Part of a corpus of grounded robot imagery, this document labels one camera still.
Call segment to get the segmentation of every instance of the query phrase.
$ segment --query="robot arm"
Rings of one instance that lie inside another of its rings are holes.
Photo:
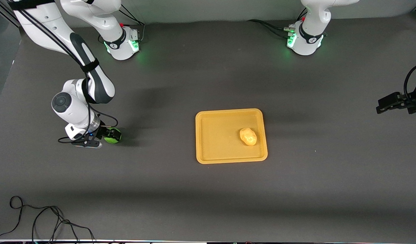
[[[26,34],[39,46],[66,54],[61,47],[20,13],[18,10],[19,5],[16,5],[16,3],[22,3],[24,1],[28,0],[14,0],[10,5]],[[75,34],[65,23],[55,2],[50,1],[50,3],[37,5],[34,8],[25,9],[25,11],[61,40],[61,42],[75,55],[81,65],[87,66],[89,64],[95,64],[96,58],[90,51],[86,42],[78,34]],[[107,75],[104,74],[101,66],[99,64],[96,65],[95,68],[87,72],[87,76],[89,77],[89,89],[87,93],[90,96],[90,102],[110,102],[115,96],[115,87]]]
[[[300,55],[313,54],[321,46],[323,32],[331,20],[332,6],[345,6],[359,2],[359,0],[301,0],[307,8],[307,16],[304,21],[297,21],[289,25],[294,31],[290,36],[288,48]]]
[[[67,81],[51,102],[54,112],[68,122],[65,130],[72,140],[69,143],[100,148],[102,144],[95,138],[104,136],[119,141],[120,132],[106,128],[89,105],[89,102],[108,103],[115,95],[115,87],[87,43],[62,19],[54,0],[13,0],[9,4],[36,44],[69,54],[86,73],[86,79]]]
[[[121,7],[121,0],[61,0],[61,5],[67,14],[92,25],[116,60],[129,59],[139,50],[137,30],[121,27],[112,15]]]

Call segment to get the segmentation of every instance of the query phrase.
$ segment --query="potato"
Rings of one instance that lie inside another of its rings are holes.
[[[245,144],[249,146],[254,146],[256,142],[258,141],[256,133],[250,128],[241,129],[239,131],[239,137]]]

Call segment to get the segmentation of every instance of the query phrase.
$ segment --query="table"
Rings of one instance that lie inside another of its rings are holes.
[[[98,239],[416,243],[416,114],[375,111],[416,64],[416,14],[333,20],[310,57],[250,22],[151,24],[126,61],[93,28],[75,31],[115,83],[94,107],[119,119],[123,141],[57,143],[65,122],[51,99],[83,74],[23,34],[0,99],[0,233],[20,195]],[[262,110],[268,158],[199,164],[194,116],[234,108]],[[37,213],[4,238],[30,238]],[[41,217],[39,237],[53,224]]]

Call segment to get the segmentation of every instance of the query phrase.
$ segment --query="yellow tray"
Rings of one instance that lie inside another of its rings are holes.
[[[242,128],[258,138],[248,146],[239,138]],[[262,112],[257,108],[202,111],[196,115],[196,158],[201,164],[263,161],[268,156]]]

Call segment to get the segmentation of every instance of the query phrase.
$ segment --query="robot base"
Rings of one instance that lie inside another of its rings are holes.
[[[127,60],[139,51],[138,31],[127,26],[122,27],[122,29],[126,32],[126,40],[119,48],[114,49],[104,42],[107,51],[115,60]]]
[[[289,27],[298,29],[301,23],[303,22],[300,20],[294,24],[290,24]],[[301,36],[300,32],[297,31],[288,39],[287,47],[292,49],[297,54],[308,56],[313,54],[316,51],[316,49],[318,49],[321,46],[321,41],[323,38],[324,36],[322,36],[315,43],[309,44],[307,43],[306,39],[304,39],[304,37]]]

